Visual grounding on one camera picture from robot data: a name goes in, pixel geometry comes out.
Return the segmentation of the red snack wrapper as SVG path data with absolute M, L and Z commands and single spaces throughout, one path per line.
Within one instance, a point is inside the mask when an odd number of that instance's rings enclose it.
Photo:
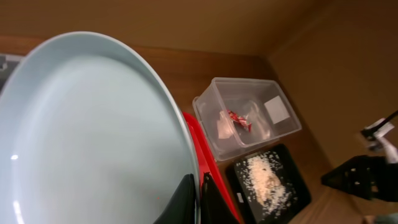
M 227 112 L 232 122 L 238 124 L 240 127 L 244 128 L 248 132 L 251 131 L 252 123 L 250 123 L 246 118 L 236 114 L 231 110 L 227 110 Z

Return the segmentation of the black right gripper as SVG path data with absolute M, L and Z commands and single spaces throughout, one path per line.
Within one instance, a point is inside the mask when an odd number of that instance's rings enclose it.
M 321 183 L 366 200 L 397 202 L 397 164 L 384 156 L 355 156 L 326 173 Z

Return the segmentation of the white napkin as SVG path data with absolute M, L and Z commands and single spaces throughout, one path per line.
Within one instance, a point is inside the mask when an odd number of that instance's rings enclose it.
M 234 125 L 228 113 L 220 111 L 219 119 L 216 121 L 216 128 L 219 139 L 229 139 L 234 136 Z

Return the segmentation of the large light blue plate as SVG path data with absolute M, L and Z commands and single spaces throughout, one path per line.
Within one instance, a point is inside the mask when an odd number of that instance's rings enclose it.
M 2 88 L 2 223 L 154 223 L 187 174 L 198 223 L 182 112 L 155 70 L 112 37 L 52 37 Z

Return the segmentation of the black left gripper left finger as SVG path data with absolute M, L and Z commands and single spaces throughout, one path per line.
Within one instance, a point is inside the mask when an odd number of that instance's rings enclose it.
M 165 210 L 154 224 L 195 224 L 196 190 L 193 174 L 180 181 Z

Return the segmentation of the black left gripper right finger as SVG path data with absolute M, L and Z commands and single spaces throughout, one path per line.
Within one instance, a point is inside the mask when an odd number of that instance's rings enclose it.
M 201 186 L 201 224 L 238 224 L 209 172 Z

